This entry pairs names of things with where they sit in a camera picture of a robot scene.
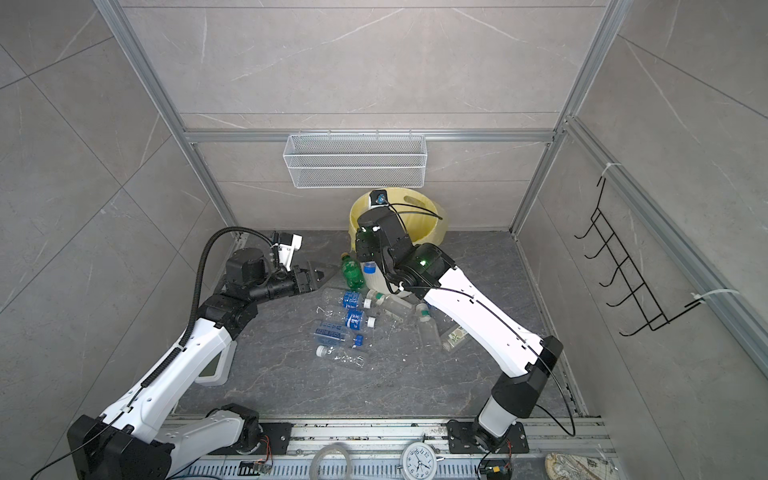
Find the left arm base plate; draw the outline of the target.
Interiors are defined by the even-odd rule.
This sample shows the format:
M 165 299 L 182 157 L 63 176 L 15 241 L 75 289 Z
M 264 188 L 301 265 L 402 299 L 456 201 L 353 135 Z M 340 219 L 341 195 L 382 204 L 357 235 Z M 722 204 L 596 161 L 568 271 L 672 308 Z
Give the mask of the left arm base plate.
M 233 446 L 241 455 L 285 455 L 291 439 L 293 424 L 288 422 L 252 423 L 244 427 Z

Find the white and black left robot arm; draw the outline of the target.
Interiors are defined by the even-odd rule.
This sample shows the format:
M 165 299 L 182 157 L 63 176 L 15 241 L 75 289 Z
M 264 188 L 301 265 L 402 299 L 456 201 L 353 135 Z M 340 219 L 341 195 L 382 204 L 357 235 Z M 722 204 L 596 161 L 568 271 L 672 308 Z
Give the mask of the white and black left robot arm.
M 225 266 L 224 288 L 202 299 L 209 254 L 225 235 L 245 233 L 267 245 L 235 251 Z M 260 305 L 320 288 L 327 271 L 296 264 L 298 234 L 266 236 L 252 228 L 222 228 L 209 238 L 198 261 L 188 323 L 179 339 L 141 380 L 99 416 L 79 417 L 67 432 L 80 479 L 168 479 L 221 448 L 250 454 L 266 443 L 256 411 L 237 404 L 216 408 L 179 431 L 164 428 L 173 407 L 214 360 L 223 360 Z

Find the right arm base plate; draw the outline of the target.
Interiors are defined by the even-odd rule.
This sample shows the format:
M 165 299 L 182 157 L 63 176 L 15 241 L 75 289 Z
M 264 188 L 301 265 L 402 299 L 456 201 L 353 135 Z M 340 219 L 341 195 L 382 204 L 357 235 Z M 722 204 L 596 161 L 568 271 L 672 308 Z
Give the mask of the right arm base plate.
M 451 454 L 529 453 L 527 435 L 522 423 L 512 424 L 502 437 L 494 437 L 475 421 L 451 419 L 445 424 Z

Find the clear tall bottle white cap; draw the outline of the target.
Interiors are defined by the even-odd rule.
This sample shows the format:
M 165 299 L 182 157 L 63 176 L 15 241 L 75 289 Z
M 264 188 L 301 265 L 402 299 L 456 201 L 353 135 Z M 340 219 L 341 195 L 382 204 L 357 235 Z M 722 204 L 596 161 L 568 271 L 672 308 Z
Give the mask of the clear tall bottle white cap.
M 422 347 L 429 350 L 439 350 L 441 340 L 437 324 L 432 317 L 429 306 L 421 302 L 416 306 L 417 328 Z

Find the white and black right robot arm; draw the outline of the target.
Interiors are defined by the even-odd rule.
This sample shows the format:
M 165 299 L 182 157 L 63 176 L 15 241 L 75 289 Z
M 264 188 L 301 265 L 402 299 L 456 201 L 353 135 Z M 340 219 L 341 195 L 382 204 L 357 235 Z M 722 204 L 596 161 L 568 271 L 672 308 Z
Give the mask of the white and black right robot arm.
M 456 321 L 498 363 L 502 374 L 473 423 L 476 442 L 498 448 L 530 416 L 553 376 L 562 343 L 522 327 L 477 289 L 439 246 L 415 244 L 399 214 L 374 207 L 358 219 L 357 256 L 373 261 L 386 282 L 414 294 Z

